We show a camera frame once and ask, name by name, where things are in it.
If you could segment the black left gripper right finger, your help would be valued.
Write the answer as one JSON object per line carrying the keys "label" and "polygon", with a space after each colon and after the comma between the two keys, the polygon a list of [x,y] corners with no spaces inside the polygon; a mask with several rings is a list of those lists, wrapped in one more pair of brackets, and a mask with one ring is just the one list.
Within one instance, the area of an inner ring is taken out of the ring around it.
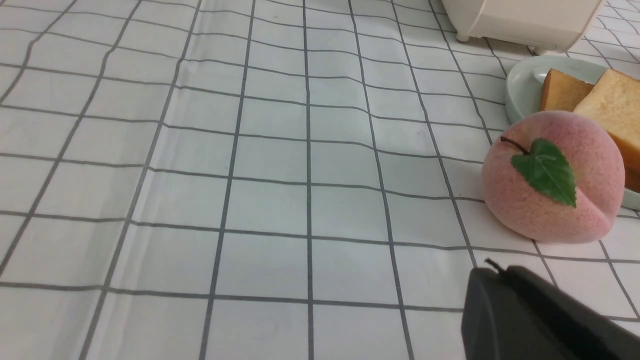
{"label": "black left gripper right finger", "polygon": [[505,282],[575,360],[637,360],[639,337],[583,305],[523,266],[508,266]]}

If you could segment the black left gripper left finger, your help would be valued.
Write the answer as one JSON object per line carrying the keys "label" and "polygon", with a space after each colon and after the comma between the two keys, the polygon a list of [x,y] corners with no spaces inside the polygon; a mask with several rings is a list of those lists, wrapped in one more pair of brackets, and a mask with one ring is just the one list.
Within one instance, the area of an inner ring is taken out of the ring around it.
{"label": "black left gripper left finger", "polygon": [[461,335],[468,360],[580,360],[580,328],[519,266],[470,272]]}

